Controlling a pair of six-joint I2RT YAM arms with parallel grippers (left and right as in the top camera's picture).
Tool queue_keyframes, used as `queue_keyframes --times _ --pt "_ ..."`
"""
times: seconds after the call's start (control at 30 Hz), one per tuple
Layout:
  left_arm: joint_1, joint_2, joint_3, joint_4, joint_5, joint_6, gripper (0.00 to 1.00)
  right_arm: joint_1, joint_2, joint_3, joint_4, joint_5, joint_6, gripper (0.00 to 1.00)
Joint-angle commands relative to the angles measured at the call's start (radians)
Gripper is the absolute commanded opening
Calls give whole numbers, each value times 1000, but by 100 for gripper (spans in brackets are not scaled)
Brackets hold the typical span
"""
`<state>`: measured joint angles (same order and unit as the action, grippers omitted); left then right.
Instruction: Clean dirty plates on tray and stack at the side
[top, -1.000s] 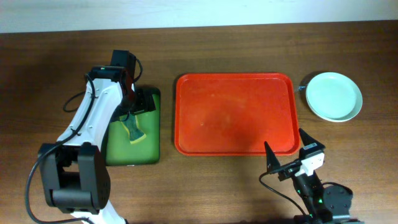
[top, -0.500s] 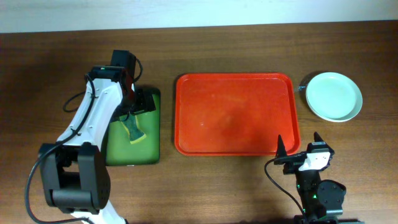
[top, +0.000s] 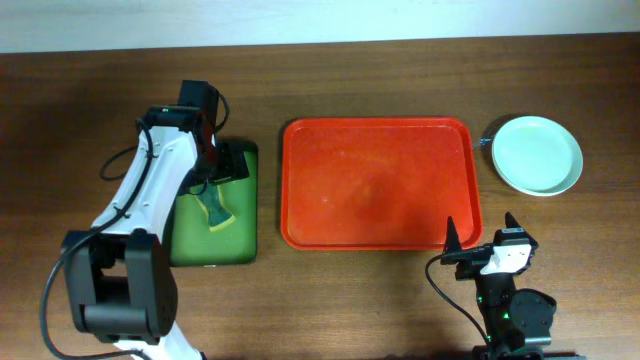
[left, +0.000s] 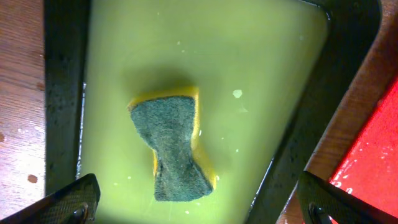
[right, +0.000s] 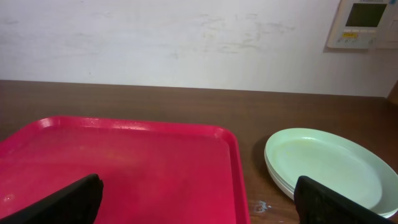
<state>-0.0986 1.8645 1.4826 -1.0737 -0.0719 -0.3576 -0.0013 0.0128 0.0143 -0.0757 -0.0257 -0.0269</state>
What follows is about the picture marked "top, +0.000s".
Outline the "green yellow sponge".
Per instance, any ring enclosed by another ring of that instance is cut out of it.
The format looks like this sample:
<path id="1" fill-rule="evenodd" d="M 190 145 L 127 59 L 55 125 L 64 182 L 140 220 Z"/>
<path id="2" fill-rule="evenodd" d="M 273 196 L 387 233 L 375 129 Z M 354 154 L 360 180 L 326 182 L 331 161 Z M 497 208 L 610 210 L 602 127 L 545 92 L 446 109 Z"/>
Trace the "green yellow sponge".
<path id="1" fill-rule="evenodd" d="M 235 221 L 236 217 L 224 204 L 219 186 L 203 185 L 196 192 L 195 199 L 204 212 L 206 225 L 211 232 L 219 231 Z"/>

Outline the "pale green plate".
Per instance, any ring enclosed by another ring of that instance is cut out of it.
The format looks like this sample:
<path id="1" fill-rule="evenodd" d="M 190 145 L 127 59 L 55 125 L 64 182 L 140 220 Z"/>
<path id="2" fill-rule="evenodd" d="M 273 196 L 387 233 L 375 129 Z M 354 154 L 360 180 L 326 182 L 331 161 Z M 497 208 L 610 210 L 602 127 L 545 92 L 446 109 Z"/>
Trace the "pale green plate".
<path id="1" fill-rule="evenodd" d="M 516 117 L 502 125 L 491 141 L 491 157 L 505 183 L 539 197 L 567 191 L 578 182 L 584 167 L 576 138 L 541 116 Z"/>

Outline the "cream white plate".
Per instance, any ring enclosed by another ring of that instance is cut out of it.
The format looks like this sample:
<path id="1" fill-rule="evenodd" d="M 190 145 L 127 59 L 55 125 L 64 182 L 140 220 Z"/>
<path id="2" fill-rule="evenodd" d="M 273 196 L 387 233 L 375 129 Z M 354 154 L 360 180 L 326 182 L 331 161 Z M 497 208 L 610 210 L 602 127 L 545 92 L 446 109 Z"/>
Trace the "cream white plate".
<path id="1" fill-rule="evenodd" d="M 513 189 L 550 197 L 573 187 L 580 179 L 584 158 L 574 139 L 502 139 L 492 148 L 498 175 Z"/>

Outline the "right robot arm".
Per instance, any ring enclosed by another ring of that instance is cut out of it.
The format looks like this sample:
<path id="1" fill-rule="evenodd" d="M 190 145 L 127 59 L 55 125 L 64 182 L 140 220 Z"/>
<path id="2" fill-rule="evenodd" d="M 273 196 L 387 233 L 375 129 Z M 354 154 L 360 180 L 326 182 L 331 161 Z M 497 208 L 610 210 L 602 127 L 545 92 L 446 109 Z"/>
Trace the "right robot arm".
<path id="1" fill-rule="evenodd" d="M 551 343 L 556 300 L 540 291 L 518 289 L 514 278 L 531 266 L 538 242 L 507 213 L 505 227 L 493 241 L 463 249 L 452 218 L 447 219 L 440 263 L 456 267 L 458 281 L 472 280 L 485 329 L 485 344 L 472 350 L 473 359 L 542 359 Z"/>

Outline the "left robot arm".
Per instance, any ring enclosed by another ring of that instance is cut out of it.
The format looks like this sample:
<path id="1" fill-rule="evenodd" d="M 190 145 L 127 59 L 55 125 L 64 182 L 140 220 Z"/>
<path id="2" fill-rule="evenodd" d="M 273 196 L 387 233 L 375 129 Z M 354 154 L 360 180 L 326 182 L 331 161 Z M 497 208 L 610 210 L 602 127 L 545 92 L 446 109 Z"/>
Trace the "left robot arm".
<path id="1" fill-rule="evenodd" d="M 134 159 L 107 207 L 63 241 L 53 271 L 72 322 L 112 356 L 201 358 L 177 323 L 173 270 L 256 257 L 258 149 L 219 138 L 229 114 L 214 86 L 184 81 L 174 104 L 137 120 Z"/>

